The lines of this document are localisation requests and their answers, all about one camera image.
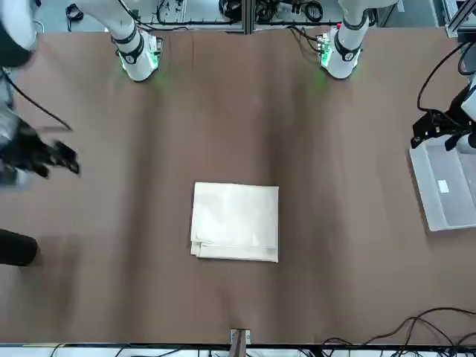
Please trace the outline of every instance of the brown table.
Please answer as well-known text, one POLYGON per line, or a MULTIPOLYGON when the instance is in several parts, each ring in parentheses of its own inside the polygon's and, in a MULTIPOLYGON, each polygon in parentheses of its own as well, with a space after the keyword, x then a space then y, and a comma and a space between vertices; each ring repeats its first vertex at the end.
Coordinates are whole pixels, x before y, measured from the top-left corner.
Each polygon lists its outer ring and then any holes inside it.
MULTIPOLYGON (((0 195, 0 227, 43 253, 0 267, 0 341, 225 343, 231 327, 254 343, 363 341, 430 307, 476 309, 475 232, 426 233, 408 160, 416 95, 454 46, 443 30, 372 30, 335 81, 287 30, 172 33, 160 72, 132 83, 107 34, 43 36, 19 84, 74 127, 56 137, 83 174, 0 195), (190 256, 195 181, 279 185, 280 262, 190 256)), ((456 64, 426 105, 462 89, 456 64)), ((443 342, 422 327, 413 341, 443 342)))

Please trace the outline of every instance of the black cylinder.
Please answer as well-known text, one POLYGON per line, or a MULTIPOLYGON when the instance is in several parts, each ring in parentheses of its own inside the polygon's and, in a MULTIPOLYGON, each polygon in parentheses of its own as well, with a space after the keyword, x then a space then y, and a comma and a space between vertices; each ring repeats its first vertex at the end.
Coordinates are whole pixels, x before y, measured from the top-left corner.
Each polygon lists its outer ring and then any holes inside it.
POLYGON ((0 264, 27 266, 35 259, 38 243, 34 238, 0 229, 0 264))

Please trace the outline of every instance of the clear plastic container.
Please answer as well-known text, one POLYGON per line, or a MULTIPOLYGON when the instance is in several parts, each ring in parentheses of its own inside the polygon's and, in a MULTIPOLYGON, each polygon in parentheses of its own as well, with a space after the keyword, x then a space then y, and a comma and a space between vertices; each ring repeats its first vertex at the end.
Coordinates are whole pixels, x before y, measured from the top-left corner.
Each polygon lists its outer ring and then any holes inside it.
POLYGON ((431 231, 476 227, 476 155, 446 151, 448 136, 410 149, 431 231))

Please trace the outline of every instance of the white label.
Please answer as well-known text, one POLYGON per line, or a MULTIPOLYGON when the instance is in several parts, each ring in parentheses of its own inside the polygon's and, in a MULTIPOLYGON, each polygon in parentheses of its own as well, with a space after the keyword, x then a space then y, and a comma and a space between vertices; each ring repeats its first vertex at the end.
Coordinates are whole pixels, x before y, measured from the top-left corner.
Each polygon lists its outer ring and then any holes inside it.
POLYGON ((446 180, 438 180, 438 186, 440 186, 441 193, 448 193, 448 185, 446 184, 446 180))

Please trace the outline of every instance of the white towel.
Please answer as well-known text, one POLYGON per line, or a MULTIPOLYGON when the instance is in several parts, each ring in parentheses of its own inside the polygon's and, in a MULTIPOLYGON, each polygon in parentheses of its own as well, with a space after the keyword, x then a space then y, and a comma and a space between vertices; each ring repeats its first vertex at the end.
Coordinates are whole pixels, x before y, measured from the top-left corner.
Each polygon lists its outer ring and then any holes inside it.
POLYGON ((277 262, 278 189, 195 183, 191 254, 277 262))

